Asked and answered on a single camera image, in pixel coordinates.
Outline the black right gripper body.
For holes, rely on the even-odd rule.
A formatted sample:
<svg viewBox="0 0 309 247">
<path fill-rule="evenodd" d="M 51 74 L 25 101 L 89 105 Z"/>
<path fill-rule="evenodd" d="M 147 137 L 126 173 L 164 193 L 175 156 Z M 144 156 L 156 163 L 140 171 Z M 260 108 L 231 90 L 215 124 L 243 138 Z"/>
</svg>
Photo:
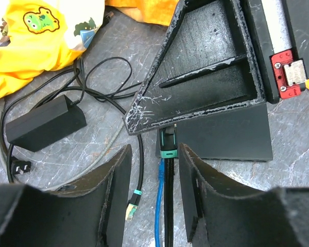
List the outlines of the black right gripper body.
<svg viewBox="0 0 309 247">
<path fill-rule="evenodd" d="M 309 90 L 309 1 L 241 1 L 266 100 Z"/>
</svg>

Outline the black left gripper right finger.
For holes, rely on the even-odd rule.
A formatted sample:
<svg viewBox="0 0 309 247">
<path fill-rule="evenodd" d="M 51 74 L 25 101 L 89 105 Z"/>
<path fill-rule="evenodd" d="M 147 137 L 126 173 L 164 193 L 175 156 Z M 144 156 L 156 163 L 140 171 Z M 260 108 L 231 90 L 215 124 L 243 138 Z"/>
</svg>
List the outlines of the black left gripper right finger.
<svg viewBox="0 0 309 247">
<path fill-rule="evenodd" d="M 309 188 L 258 190 L 179 148 L 187 240 L 193 246 L 309 246 Z"/>
</svg>

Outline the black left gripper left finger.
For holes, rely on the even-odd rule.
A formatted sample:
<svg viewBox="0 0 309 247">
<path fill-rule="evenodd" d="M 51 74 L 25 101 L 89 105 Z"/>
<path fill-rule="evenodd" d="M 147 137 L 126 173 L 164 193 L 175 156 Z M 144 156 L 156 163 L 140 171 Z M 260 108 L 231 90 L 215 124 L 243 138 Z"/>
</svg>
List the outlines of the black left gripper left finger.
<svg viewBox="0 0 309 247">
<path fill-rule="evenodd" d="M 63 191 L 0 184 L 0 246 L 121 246 L 131 160 L 125 145 Z"/>
</svg>

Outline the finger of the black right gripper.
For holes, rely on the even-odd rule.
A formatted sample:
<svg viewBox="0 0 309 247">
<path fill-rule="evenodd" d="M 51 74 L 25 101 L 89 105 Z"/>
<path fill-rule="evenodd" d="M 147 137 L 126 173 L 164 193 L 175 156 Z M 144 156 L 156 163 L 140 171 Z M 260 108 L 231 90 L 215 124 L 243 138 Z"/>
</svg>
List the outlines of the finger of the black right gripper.
<svg viewBox="0 0 309 247">
<path fill-rule="evenodd" d="M 242 1 L 179 1 L 127 111 L 136 135 L 265 102 Z"/>
</svg>

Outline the black network switch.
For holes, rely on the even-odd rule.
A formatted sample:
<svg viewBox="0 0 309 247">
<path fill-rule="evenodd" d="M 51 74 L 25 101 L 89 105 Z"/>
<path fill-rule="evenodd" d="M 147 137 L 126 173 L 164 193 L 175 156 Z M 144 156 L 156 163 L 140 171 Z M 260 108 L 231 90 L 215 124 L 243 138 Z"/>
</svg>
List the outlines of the black network switch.
<svg viewBox="0 0 309 247">
<path fill-rule="evenodd" d="M 177 140 L 201 159 L 273 159 L 266 104 L 178 122 Z"/>
</svg>

